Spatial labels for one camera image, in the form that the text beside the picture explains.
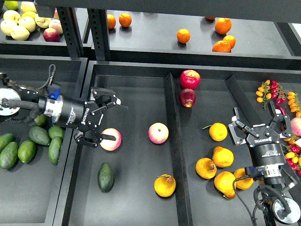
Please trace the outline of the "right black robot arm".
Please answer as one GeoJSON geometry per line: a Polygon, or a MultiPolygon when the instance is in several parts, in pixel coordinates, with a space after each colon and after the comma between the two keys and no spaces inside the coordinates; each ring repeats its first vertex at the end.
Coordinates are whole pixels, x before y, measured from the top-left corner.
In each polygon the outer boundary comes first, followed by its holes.
{"type": "Polygon", "coordinates": [[[252,165],[244,169],[245,175],[236,181],[253,179],[259,185],[253,192],[255,210],[263,212],[267,226],[275,226],[277,222],[290,225],[298,222],[301,209],[298,203],[286,196],[297,181],[291,178],[285,184],[282,173],[286,158],[282,149],[281,139],[292,138],[290,118],[282,114],[273,102],[269,102],[272,119],[268,125],[248,126],[239,117],[238,109],[234,108],[234,116],[228,130],[234,145],[245,144],[248,147],[252,165]]]}

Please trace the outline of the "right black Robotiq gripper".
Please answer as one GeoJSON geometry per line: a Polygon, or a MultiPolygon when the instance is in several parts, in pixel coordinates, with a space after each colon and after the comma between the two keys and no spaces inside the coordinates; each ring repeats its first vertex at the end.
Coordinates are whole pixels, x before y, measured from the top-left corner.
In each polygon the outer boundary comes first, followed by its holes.
{"type": "Polygon", "coordinates": [[[228,124],[233,145],[247,144],[253,167],[263,168],[268,165],[283,165],[285,157],[280,138],[292,138],[291,120],[270,101],[268,103],[271,121],[269,125],[251,128],[241,122],[238,108],[233,108],[234,115],[228,124]]]}

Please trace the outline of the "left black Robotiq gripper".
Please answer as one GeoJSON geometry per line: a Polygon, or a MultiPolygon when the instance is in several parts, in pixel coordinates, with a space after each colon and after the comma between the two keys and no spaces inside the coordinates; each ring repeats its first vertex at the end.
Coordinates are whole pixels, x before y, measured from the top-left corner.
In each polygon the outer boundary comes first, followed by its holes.
{"type": "Polygon", "coordinates": [[[60,95],[53,107],[52,123],[79,130],[74,135],[76,143],[96,148],[105,140],[117,140],[113,135],[98,131],[103,112],[115,106],[128,110],[128,106],[122,105],[117,94],[111,89],[91,87],[90,101],[60,95]]]}

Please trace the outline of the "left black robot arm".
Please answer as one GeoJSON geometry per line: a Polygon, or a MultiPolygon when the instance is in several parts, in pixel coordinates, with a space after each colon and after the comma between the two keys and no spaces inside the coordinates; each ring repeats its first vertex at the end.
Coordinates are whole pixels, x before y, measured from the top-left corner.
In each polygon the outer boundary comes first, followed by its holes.
{"type": "Polygon", "coordinates": [[[88,99],[67,97],[61,94],[61,87],[53,83],[56,66],[48,67],[48,78],[38,89],[19,85],[6,73],[0,74],[0,115],[13,117],[20,109],[29,110],[29,115],[12,118],[15,123],[33,123],[38,115],[51,118],[54,125],[78,130],[74,136],[78,144],[98,147],[106,141],[118,140],[117,135],[101,133],[99,126],[104,112],[121,105],[121,100],[110,89],[90,88],[88,99]]]}

